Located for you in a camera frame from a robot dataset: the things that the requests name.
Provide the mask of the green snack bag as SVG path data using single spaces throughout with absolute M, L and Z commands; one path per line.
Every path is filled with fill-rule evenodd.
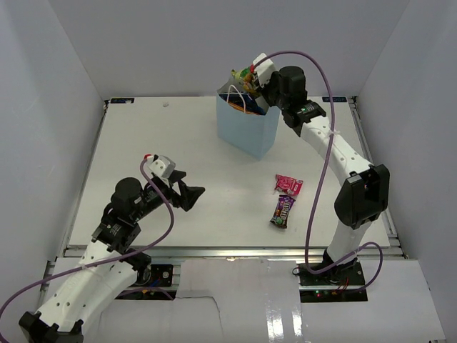
M 231 83 L 242 92 L 250 94 L 253 97 L 260 96 L 258 92 L 256 79 L 252 74 L 250 68 L 240 69 L 240 70 L 231 70 Z

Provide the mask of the orange potato chip bag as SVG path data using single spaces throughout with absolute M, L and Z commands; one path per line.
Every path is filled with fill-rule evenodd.
M 256 115 L 256 116 L 265 116 L 266 115 L 266 111 L 264 109 L 262 109 L 261 107 L 259 107 L 256 103 L 247 104 L 246 106 L 244 106 L 243 104 L 236 104 L 236 103 L 229 102 L 228 105 L 230 107 L 232 107 L 233 109 L 241 111 L 245 114 Z

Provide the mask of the brown M&M's packet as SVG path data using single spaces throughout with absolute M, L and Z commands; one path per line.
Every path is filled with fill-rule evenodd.
M 288 226 L 288 216 L 296 200 L 289 195 L 280 195 L 270 223 L 280 229 Z

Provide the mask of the blue snack bag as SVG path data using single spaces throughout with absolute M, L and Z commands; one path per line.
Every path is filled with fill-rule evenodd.
M 243 104 L 246 106 L 247 104 L 256 103 L 254 99 L 252 99 L 247 93 L 222 93 L 219 95 L 223 101 L 228 104 L 229 102 L 236 103 L 236 104 Z

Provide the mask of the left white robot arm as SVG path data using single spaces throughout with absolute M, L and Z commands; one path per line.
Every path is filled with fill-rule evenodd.
M 189 211 L 205 192 L 189 187 L 183 171 L 171 179 L 153 177 L 142 185 L 133 177 L 120 180 L 106 205 L 101 222 L 81 256 L 76 272 L 69 273 L 51 298 L 19 320 L 28 342 L 82 342 L 97 317 L 122 291 L 147 283 L 149 255 L 131 248 L 140 234 L 139 221 L 161 205 Z

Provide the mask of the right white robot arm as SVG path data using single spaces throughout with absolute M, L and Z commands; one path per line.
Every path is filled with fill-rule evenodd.
M 331 169 L 341 185 L 334 202 L 338 224 L 323 260 L 301 268 L 302 273 L 322 274 L 329 284 L 340 284 L 365 247 L 361 241 L 368 228 L 388 206 L 390 172 L 357 153 L 335 130 L 335 114 L 308 99 L 302 68 L 255 63 L 251 70 L 267 104 L 281 110 L 285 124 L 323 158 L 323 167 Z

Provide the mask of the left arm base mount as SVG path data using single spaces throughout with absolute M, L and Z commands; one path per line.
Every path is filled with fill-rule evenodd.
M 137 272 L 137 279 L 132 287 L 170 287 L 173 283 L 174 266 L 172 264 L 150 264 Z

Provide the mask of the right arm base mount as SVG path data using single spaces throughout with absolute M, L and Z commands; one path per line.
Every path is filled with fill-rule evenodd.
M 365 277 L 359 262 L 349 267 L 341 267 L 336 271 L 331 270 L 322 274 L 312 274 L 307 270 L 305 264 L 299 264 L 292 269 L 292 274 L 298 276 L 300 285 L 305 287 L 361 287 L 365 284 Z

